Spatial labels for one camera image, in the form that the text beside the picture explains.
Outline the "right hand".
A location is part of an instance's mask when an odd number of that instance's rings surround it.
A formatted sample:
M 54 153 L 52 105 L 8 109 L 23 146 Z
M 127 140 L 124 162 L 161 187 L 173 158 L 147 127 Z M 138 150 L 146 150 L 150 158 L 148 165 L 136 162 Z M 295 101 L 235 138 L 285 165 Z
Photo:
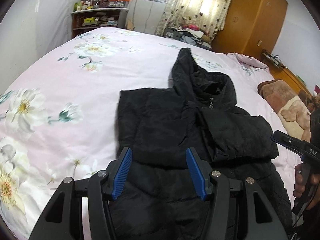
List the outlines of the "right hand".
M 303 171 L 303 164 L 298 164 L 297 166 L 295 166 L 295 187 L 294 187 L 294 191 L 293 191 L 293 195 L 296 198 L 299 198 L 302 196 L 302 194 L 305 191 L 305 186 L 303 184 L 303 175 L 302 175 L 302 171 Z M 313 174 L 310 178 L 310 181 L 312 183 L 312 185 L 315 185 L 317 188 L 317 191 L 314 195 L 313 200 L 311 201 L 311 203 L 308 205 L 308 207 L 306 208 L 307 210 L 311 210 L 313 207 L 315 207 L 319 200 L 320 200 L 320 196 L 319 196 L 319 174 Z

